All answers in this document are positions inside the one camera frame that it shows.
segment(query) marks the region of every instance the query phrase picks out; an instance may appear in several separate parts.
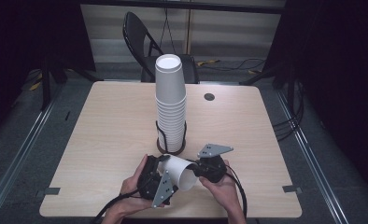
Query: stack of paper cups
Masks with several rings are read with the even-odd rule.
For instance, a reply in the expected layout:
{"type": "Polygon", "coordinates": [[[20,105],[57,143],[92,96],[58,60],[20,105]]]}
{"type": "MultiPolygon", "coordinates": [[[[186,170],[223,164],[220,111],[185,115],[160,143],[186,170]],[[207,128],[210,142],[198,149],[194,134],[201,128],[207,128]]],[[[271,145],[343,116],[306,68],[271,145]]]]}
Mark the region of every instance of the stack of paper cups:
{"type": "Polygon", "coordinates": [[[155,99],[158,112],[158,149],[178,154],[185,146],[186,97],[181,60],[164,54],[155,64],[155,99]]]}

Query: human hand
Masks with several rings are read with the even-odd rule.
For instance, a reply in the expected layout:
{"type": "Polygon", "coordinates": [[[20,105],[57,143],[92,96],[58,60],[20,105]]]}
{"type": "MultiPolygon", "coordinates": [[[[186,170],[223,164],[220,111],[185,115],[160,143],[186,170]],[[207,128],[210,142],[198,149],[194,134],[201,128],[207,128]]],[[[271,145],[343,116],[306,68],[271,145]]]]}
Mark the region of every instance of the human hand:
{"type": "MultiPolygon", "coordinates": [[[[120,188],[121,194],[126,194],[137,190],[137,180],[143,171],[144,166],[147,162],[147,154],[143,157],[143,160],[135,169],[134,175],[126,178],[122,182],[120,188]]],[[[137,192],[133,197],[122,199],[113,204],[106,211],[106,216],[103,219],[103,224],[118,224],[124,217],[142,211],[147,208],[151,208],[152,201],[139,198],[140,194],[137,192]]]]}
{"type": "MultiPolygon", "coordinates": [[[[233,175],[231,169],[227,170],[229,175],[233,175]]],[[[246,223],[237,197],[235,182],[225,175],[220,182],[214,184],[207,178],[199,177],[202,185],[205,186],[213,194],[216,201],[227,211],[228,222],[231,223],[246,223]]]]}

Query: black floor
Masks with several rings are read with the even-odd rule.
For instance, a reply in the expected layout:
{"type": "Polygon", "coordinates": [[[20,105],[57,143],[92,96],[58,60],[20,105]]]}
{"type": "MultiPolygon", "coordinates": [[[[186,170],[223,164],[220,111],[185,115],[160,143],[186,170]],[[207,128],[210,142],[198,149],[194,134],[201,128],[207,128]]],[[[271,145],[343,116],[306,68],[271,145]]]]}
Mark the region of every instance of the black floor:
{"type": "MultiPolygon", "coordinates": [[[[235,67],[233,63],[221,63],[219,66],[235,67]]],[[[136,63],[97,64],[96,76],[107,79],[139,79],[139,67],[136,63]]],[[[89,218],[44,218],[39,215],[43,198],[37,197],[38,190],[49,186],[54,171],[64,152],[71,132],[74,129],[81,108],[86,100],[92,83],[67,72],[69,79],[57,96],[47,122],[37,137],[28,157],[25,159],[9,194],[0,208],[0,223],[86,223],[89,218]]],[[[232,82],[246,80],[250,75],[246,70],[217,71],[199,69],[201,81],[232,82]]],[[[262,79],[255,84],[262,94],[272,124],[286,120],[276,91],[272,88],[272,78],[262,79]]],[[[12,108],[7,119],[0,126],[0,179],[15,158],[26,135],[31,131],[39,115],[42,104],[42,90],[28,91],[28,83],[12,108]]],[[[277,126],[280,138],[290,130],[288,124],[277,126]]],[[[304,95],[304,116],[301,122],[310,146],[318,163],[328,179],[333,192],[342,205],[348,223],[368,223],[368,186],[363,182],[352,163],[337,148],[328,131],[320,125],[320,120],[304,95]]],[[[295,136],[279,142],[294,186],[302,189],[298,195],[303,215],[296,219],[260,218],[264,223],[339,223],[323,198],[318,184],[309,169],[295,136]]],[[[187,222],[215,223],[216,220],[170,220],[169,223],[187,222]]],[[[134,223],[160,223],[160,220],[129,220],[134,223]]],[[[253,218],[248,223],[256,223],[253,218]]]]}

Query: black folding chair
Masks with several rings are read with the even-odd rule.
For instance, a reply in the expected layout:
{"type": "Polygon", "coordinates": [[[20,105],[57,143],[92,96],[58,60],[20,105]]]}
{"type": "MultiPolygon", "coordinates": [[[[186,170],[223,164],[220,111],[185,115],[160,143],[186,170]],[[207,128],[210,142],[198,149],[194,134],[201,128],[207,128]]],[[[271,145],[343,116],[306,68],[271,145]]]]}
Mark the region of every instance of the black folding chair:
{"type": "MultiPolygon", "coordinates": [[[[123,22],[123,37],[129,51],[132,52],[134,58],[142,67],[141,81],[155,82],[155,62],[160,55],[163,55],[162,50],[149,34],[144,23],[133,13],[127,12],[123,22]],[[144,55],[144,45],[146,37],[149,39],[149,54],[144,55]],[[156,49],[158,56],[152,56],[152,50],[156,49]]],[[[199,84],[198,72],[196,71],[195,61],[189,54],[177,55],[182,63],[184,80],[188,84],[199,84]]]]}

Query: chair backrest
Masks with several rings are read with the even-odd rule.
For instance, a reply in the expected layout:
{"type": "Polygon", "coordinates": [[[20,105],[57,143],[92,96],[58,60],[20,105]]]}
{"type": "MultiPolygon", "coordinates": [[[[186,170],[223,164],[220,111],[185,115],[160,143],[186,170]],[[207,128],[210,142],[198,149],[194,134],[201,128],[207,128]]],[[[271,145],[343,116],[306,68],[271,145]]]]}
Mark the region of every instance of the chair backrest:
{"type": "Polygon", "coordinates": [[[127,12],[123,21],[122,33],[129,51],[132,52],[134,58],[143,69],[155,80],[154,73],[150,71],[145,61],[144,42],[146,37],[149,39],[149,56],[152,49],[158,50],[160,54],[163,54],[163,52],[149,34],[147,27],[133,12],[127,12]]]}

